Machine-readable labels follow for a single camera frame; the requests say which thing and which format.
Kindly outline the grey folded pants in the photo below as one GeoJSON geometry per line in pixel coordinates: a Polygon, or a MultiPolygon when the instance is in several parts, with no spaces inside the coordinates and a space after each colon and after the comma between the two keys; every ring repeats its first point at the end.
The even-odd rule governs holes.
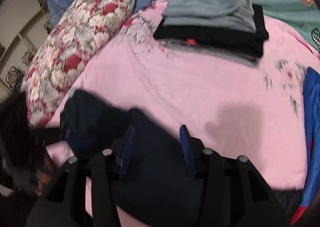
{"type": "Polygon", "coordinates": [[[168,0],[165,26],[207,26],[256,31],[251,0],[168,0]]]}

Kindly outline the blue and red pants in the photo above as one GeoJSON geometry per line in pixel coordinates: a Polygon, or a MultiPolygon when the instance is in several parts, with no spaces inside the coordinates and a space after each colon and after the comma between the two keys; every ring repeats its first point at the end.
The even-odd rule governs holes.
{"type": "Polygon", "coordinates": [[[307,68],[303,83],[304,127],[307,153],[307,175],[302,201],[291,219],[291,225],[306,214],[319,191],[319,73],[307,68]]]}

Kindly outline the black folded pants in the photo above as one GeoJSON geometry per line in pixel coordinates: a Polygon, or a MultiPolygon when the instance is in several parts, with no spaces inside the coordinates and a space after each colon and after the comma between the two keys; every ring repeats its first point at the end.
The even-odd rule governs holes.
{"type": "Polygon", "coordinates": [[[165,26],[164,20],[161,20],[153,38],[186,46],[231,50],[248,57],[261,58],[269,33],[265,27],[263,7],[254,4],[253,10],[254,33],[207,26],[165,26]]]}

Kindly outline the navy bear sweatpants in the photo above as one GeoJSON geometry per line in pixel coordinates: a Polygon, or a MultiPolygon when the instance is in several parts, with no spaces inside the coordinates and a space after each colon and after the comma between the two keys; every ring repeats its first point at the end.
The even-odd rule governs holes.
{"type": "Polygon", "coordinates": [[[136,130],[123,177],[114,180],[118,205],[149,226],[198,226],[202,181],[189,173],[180,143],[141,110],[122,110],[84,90],[65,103],[60,124],[73,153],[89,159],[136,130]]]}

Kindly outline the floral red rolled quilt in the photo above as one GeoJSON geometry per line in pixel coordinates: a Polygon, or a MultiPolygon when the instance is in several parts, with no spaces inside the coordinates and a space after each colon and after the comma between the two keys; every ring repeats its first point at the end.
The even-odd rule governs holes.
{"type": "Polygon", "coordinates": [[[134,6],[135,0],[71,3],[23,78],[30,126],[46,126],[89,60],[116,34],[134,6]]]}

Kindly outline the framed wall picture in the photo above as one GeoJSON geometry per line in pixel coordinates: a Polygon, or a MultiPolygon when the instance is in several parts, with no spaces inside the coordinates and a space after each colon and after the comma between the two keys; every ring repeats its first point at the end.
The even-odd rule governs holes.
{"type": "Polygon", "coordinates": [[[14,92],[21,90],[21,85],[24,78],[24,72],[15,66],[12,66],[5,78],[6,83],[14,92]]]}

